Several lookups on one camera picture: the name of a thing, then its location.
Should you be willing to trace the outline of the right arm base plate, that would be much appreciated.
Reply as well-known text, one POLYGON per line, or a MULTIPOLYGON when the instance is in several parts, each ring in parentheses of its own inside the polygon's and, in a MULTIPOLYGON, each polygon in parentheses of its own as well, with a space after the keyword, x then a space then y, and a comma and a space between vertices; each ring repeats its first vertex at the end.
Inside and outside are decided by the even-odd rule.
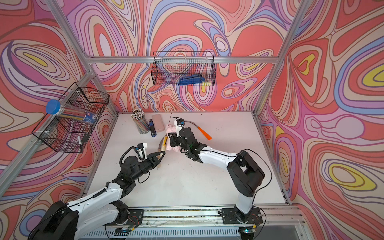
POLYGON ((218 211, 218 214, 222 217, 223 224, 253 224, 260 225, 263 223, 261 209, 252 207, 247 214, 244 214, 236 207, 223 208, 218 211))

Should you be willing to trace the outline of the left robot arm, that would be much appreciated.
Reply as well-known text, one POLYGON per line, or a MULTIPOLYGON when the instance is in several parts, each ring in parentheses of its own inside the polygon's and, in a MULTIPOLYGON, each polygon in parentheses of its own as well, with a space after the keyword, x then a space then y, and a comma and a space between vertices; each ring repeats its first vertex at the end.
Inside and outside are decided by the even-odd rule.
POLYGON ((133 220, 128 206, 122 202, 136 186, 136 182, 157 167, 165 152, 147 155, 139 161, 136 156, 120 159, 120 172, 105 187, 69 203, 58 201, 50 206, 37 226, 29 233, 29 240, 78 240, 106 224, 140 224, 133 220))

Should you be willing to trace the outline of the wooden handled sickle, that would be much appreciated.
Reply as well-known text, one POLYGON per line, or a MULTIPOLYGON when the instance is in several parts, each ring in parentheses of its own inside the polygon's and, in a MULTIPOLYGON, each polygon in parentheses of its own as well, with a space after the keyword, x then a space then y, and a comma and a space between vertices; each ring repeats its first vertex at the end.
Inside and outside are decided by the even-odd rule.
POLYGON ((172 118, 172 114, 173 114, 173 111, 171 111, 171 114, 170 114, 170 117, 169 117, 169 122, 167 124, 167 128, 166 128, 166 133, 164 135, 164 137, 162 138, 160 144, 159 144, 159 151, 162 152, 162 151, 166 151, 167 149, 167 141, 168 141, 168 132, 167 132, 167 129, 169 128, 170 126, 170 121, 171 121, 171 118, 172 118))
POLYGON ((166 137, 164 136, 159 143, 158 151, 159 152, 165 151, 166 145, 167 145, 167 140, 166 140, 166 137))

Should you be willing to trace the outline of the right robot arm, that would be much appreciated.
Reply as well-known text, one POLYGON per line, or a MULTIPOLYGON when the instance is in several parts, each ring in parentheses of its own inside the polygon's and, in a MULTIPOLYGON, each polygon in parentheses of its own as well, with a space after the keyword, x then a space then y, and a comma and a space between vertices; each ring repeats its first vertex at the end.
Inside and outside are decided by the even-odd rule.
POLYGON ((171 147, 180 147, 187 158, 201 164, 209 164, 226 169, 239 192, 235 213, 242 218, 251 214, 254 208, 254 195, 261 186, 265 173, 247 150, 239 153, 225 153, 198 142, 191 128, 169 133, 171 147))

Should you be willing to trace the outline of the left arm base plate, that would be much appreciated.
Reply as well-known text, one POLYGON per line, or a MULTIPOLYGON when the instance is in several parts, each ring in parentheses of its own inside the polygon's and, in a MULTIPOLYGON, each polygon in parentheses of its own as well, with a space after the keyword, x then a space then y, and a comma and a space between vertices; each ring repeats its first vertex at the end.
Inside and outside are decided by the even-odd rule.
POLYGON ((106 226, 132 226, 137 227, 142 224, 144 209, 128 209, 118 212, 117 218, 107 223, 106 226))

